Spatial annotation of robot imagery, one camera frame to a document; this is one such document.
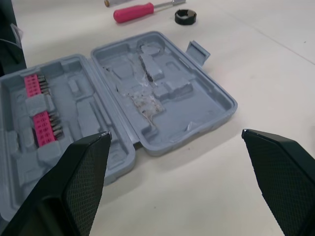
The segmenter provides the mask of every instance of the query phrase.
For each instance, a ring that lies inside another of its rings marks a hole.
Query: open tool case
[[[74,141],[109,130],[105,184],[133,168],[134,143],[162,155],[214,130],[236,101],[186,53],[149,32],[0,78],[0,212],[9,221]]]

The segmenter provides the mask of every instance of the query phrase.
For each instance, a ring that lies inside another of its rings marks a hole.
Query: black tape roll
[[[196,22],[197,13],[192,10],[178,10],[175,13],[175,22],[182,26],[190,26]]]

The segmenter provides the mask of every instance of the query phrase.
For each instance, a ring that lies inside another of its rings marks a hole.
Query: case latch
[[[186,53],[191,56],[200,66],[203,66],[210,56],[210,53],[201,47],[196,41],[189,43]]]

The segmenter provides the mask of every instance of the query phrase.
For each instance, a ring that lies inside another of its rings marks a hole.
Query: black object
[[[11,23],[16,25],[11,0],[0,0],[0,38],[16,41]],[[0,41],[0,76],[26,68],[23,50],[16,45]]]
[[[243,130],[259,188],[286,236],[315,236],[315,160],[294,140]]]
[[[192,10],[178,10],[175,13],[175,22],[182,26],[190,26],[196,22],[197,13]]]
[[[6,228],[7,225],[8,225],[8,222],[3,220],[3,218],[0,215],[0,235],[4,231],[4,229]]]
[[[110,144],[108,132],[71,144],[2,236],[88,236],[102,195]]]

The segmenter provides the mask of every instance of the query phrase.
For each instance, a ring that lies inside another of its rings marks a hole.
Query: screwdriver
[[[173,0],[170,2],[158,4],[158,5],[153,5],[152,3],[147,3],[145,5],[136,5],[132,7],[127,7],[123,9],[119,9],[114,11],[114,19],[117,23],[123,23],[126,21],[131,21],[133,19],[137,19],[149,14],[154,13],[154,9],[159,8],[159,7],[165,7],[169,5],[179,5],[182,3],[185,3],[186,0]]]

